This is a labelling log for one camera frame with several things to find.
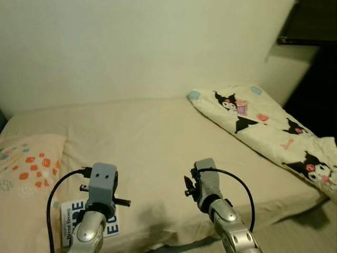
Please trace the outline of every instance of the pillow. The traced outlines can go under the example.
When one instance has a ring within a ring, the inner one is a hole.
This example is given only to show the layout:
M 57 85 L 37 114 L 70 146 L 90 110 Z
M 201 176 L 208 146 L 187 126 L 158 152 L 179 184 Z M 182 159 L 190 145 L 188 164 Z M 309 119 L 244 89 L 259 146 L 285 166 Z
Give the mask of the pillow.
M 334 137 L 318 138 L 257 86 L 197 89 L 189 99 L 210 120 L 337 203 Z
M 3 252 L 48 252 L 46 206 L 49 193 L 60 178 L 64 142 L 63 136 L 55 134 L 0 137 Z

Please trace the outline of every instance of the black cable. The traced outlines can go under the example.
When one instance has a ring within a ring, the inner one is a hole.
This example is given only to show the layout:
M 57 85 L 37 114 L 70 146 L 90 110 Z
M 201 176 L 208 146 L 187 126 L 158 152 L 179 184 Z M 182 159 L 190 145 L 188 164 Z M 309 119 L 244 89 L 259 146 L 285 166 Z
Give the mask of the black cable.
M 70 177 L 71 175 L 74 174 L 82 174 L 84 177 L 86 177 L 89 174 L 90 177 L 90 173 L 91 173 L 91 168 L 86 167 L 83 170 L 75 170 L 72 171 L 70 173 L 68 173 L 67 175 L 65 175 L 64 177 L 62 177 L 54 186 L 54 188 L 52 189 L 49 198 L 48 198 L 48 202 L 47 202 L 47 229 L 48 229 L 48 237 L 49 237 L 49 248 L 50 248 L 50 252 L 54 253 L 55 249 L 54 249 L 54 239 L 53 239 L 53 231 L 52 231 L 52 224 L 51 224 L 51 204 L 52 204 L 52 198 L 53 195 L 57 189 L 57 187 L 68 177 Z
M 253 232 L 254 229 L 254 224 L 255 224 L 255 206 L 254 206 L 254 201 L 253 201 L 253 197 L 252 194 L 250 192 L 250 190 L 248 189 L 248 186 L 240 179 L 238 178 L 236 175 L 231 174 L 228 171 L 225 170 L 219 170 L 219 169 L 213 169 L 213 168 L 208 168 L 208 169 L 199 169 L 198 172 L 204 172 L 204 171 L 214 171 L 214 172 L 220 172 L 220 173 L 224 173 L 234 179 L 236 179 L 240 184 L 242 184 L 242 186 L 244 187 L 244 189 L 246 190 L 250 203 L 251 203 L 251 208 L 252 208 L 252 219 L 251 219 L 251 226 L 249 228 L 250 232 Z

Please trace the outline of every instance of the floor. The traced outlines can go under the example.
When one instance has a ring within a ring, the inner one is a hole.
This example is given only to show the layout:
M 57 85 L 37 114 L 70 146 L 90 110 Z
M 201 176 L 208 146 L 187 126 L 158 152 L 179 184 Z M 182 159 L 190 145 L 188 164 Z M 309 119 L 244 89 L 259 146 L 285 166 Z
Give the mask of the floor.
M 305 213 L 254 232 L 264 253 L 336 253 L 337 205 L 327 201 Z M 222 243 L 207 238 L 181 247 L 161 247 L 153 253 L 222 253 Z

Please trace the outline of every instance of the mattress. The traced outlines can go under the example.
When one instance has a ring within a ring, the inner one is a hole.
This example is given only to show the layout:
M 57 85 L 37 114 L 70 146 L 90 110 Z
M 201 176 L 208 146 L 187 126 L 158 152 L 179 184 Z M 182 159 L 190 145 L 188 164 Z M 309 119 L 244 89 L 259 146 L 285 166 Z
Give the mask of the mattress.
M 207 120 L 185 98 L 117 101 L 21 114 L 8 122 L 1 135 L 38 133 L 67 137 L 62 175 L 96 162 L 117 166 L 116 193 L 132 204 L 118 207 L 120 234 L 104 238 L 101 252 L 142 252 L 214 235 L 208 215 L 184 195 L 183 176 L 189 176 L 195 161 L 208 157 L 248 185 L 256 206 L 256 229 L 326 198 Z M 87 193 L 78 189 L 87 182 L 81 176 L 70 177 L 58 189 L 58 200 L 86 198 Z M 250 205 L 243 187 L 222 175 L 220 185 L 223 196 L 249 226 Z M 60 233 L 61 224 L 55 222 L 54 231 Z

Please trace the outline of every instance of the white wall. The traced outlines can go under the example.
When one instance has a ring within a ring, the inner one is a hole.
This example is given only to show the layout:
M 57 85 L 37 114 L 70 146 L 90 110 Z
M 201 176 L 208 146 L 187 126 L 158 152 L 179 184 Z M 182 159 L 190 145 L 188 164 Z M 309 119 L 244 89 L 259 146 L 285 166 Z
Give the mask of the white wall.
M 233 83 L 261 84 L 283 103 L 309 66 L 269 53 L 293 1 L 0 0 L 0 108 Z

